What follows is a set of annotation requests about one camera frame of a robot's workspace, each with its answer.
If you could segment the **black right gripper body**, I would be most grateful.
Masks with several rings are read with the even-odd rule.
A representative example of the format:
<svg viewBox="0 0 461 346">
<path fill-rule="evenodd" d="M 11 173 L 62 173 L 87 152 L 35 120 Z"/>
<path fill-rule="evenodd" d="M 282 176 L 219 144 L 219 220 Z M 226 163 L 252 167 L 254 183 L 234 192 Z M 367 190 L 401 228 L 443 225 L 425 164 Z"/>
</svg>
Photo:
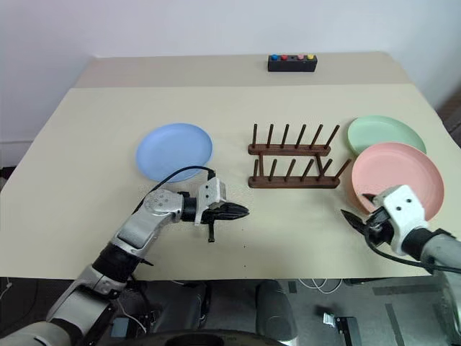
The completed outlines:
<svg viewBox="0 0 461 346">
<path fill-rule="evenodd" d="M 384 208 L 375 210 L 365 222 L 364 237 L 370 248 L 381 244 L 391 245 L 394 229 L 390 215 Z"/>
</svg>

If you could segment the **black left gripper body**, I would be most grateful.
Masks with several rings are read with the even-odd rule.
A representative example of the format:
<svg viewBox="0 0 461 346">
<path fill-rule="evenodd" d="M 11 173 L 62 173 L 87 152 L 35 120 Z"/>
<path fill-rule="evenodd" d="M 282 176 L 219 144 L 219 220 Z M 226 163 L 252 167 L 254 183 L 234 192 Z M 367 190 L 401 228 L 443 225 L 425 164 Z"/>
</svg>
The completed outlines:
<svg viewBox="0 0 461 346">
<path fill-rule="evenodd" d="M 224 203 L 216 209 L 208 209 L 202 214 L 202 223 L 208 225 L 208 242 L 215 241 L 215 222 L 227 221 L 230 217 L 230 204 Z"/>
</svg>

